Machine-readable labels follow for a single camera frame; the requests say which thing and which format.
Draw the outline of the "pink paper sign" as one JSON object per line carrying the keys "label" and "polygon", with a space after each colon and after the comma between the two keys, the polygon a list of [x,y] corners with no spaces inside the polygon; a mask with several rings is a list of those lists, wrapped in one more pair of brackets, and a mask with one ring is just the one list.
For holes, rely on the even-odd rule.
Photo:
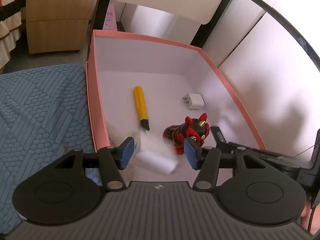
{"label": "pink paper sign", "polygon": [[103,30],[117,31],[116,11],[113,2],[110,2],[108,5]]}

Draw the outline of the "pink storage box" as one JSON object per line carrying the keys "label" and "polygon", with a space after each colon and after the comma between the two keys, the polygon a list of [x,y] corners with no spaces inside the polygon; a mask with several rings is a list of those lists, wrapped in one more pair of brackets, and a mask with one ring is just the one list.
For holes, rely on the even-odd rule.
{"label": "pink storage box", "polygon": [[[139,136],[134,88],[142,87],[151,132],[161,136],[186,116],[206,113],[227,141],[265,144],[239,97],[205,52],[161,38],[95,30],[86,66],[89,117],[95,149]],[[203,109],[187,109],[183,97],[201,94]]]}

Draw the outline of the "wooden cabinet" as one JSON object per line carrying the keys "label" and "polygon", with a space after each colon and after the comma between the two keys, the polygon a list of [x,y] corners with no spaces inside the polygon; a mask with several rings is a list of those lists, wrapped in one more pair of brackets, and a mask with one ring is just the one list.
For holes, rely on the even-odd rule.
{"label": "wooden cabinet", "polygon": [[84,49],[97,0],[26,0],[30,54]]}

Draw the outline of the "black lighter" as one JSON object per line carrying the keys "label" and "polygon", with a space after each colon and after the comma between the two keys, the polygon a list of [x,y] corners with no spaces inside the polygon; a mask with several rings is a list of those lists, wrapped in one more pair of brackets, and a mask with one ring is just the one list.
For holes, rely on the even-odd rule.
{"label": "black lighter", "polygon": [[218,126],[211,126],[210,131],[214,137],[216,145],[227,143],[225,137],[223,136],[223,133],[221,132],[221,129]]}

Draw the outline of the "white charger plug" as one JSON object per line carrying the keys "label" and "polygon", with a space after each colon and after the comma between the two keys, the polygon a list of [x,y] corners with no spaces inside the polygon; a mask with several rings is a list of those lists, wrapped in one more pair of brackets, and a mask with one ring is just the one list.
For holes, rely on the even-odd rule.
{"label": "white charger plug", "polygon": [[145,168],[163,174],[171,174],[178,166],[173,144],[146,130],[141,130],[139,133],[135,161]]}

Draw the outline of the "yellow handle screwdriver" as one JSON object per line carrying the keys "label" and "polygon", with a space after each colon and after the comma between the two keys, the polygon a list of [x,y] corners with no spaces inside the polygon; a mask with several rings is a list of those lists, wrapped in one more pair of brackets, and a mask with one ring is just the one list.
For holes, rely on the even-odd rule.
{"label": "yellow handle screwdriver", "polygon": [[148,118],[143,89],[140,86],[136,86],[133,91],[134,91],[136,109],[138,113],[140,126],[142,130],[145,132],[145,134],[149,135],[150,125],[149,125],[149,118]]}

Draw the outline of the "striped black white cloth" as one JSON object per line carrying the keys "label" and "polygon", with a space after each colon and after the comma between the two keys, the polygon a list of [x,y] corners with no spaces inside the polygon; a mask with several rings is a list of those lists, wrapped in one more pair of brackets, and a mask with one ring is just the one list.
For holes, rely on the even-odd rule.
{"label": "striped black white cloth", "polygon": [[21,10],[26,0],[1,0],[1,74],[20,38]]}

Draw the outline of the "blue textured sofa cover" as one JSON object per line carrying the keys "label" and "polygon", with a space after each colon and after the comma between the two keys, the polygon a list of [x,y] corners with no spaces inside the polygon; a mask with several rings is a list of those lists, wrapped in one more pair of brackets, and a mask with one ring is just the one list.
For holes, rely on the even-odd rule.
{"label": "blue textured sofa cover", "polygon": [[1,75],[1,233],[20,223],[17,185],[70,150],[94,152],[86,72],[78,64]]}

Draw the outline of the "black metal frame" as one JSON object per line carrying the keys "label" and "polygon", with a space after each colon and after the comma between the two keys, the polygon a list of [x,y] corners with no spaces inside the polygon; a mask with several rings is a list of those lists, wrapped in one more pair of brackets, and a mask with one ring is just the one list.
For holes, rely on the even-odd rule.
{"label": "black metal frame", "polygon": [[[93,29],[101,30],[104,25],[105,16],[107,13],[107,8],[110,0],[98,0],[97,9],[93,18]],[[303,35],[279,12],[276,11],[273,7],[269,6],[263,0],[251,0],[253,3],[261,7],[264,12],[272,16],[303,48],[308,57],[312,60],[314,65],[319,68],[319,56],[312,48],[310,43],[303,37]],[[212,16],[212,19],[209,23],[201,25],[199,30],[196,32],[195,37],[191,41],[192,46],[202,48],[206,41],[208,40],[210,34],[216,27],[221,16],[225,12],[227,6],[231,3],[231,0],[222,0],[217,7],[216,12]]]}

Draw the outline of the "red black figurine toy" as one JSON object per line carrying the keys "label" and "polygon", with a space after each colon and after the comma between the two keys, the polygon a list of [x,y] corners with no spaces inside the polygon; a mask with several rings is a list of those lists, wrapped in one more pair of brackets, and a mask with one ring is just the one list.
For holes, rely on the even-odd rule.
{"label": "red black figurine toy", "polygon": [[191,138],[197,146],[202,147],[208,137],[210,127],[207,122],[207,114],[203,113],[199,118],[185,117],[181,125],[172,125],[163,132],[163,138],[170,140],[177,154],[184,154],[184,140]]}

